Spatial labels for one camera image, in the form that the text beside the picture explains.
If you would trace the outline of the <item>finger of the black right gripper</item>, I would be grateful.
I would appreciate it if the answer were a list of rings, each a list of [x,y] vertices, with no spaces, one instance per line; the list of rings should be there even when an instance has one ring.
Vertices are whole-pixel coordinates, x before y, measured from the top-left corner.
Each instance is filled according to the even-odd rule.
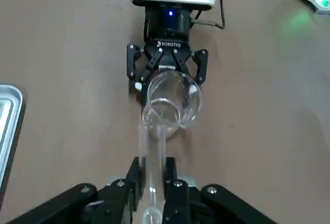
[[[176,63],[176,71],[191,77],[198,86],[201,86],[204,83],[204,81],[206,80],[208,64],[207,50],[198,50],[192,52],[187,50],[174,49],[172,52],[172,56]],[[187,60],[190,58],[192,58],[193,62],[197,66],[195,77],[191,76],[186,64]]]
[[[143,71],[138,74],[136,70],[136,61],[142,54],[145,54],[148,58]],[[158,69],[158,65],[161,58],[164,56],[164,49],[162,47],[156,47],[154,50],[136,46],[134,44],[128,44],[126,47],[126,72],[129,82],[134,84],[134,88],[139,92],[138,100],[140,105],[147,103],[147,89],[151,81],[152,74]]]

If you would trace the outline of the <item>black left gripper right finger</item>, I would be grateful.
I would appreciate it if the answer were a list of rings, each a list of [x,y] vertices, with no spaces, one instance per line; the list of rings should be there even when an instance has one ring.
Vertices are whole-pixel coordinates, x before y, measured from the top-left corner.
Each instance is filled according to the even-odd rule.
[[[162,223],[275,223],[219,184],[190,186],[177,176],[174,157],[165,160],[164,196]]]

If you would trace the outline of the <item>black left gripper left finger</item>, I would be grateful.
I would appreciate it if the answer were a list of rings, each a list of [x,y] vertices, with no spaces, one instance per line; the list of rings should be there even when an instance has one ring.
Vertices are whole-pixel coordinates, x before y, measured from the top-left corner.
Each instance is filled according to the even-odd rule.
[[[134,157],[127,175],[97,189],[80,183],[11,223],[131,223],[144,190],[144,171]]]

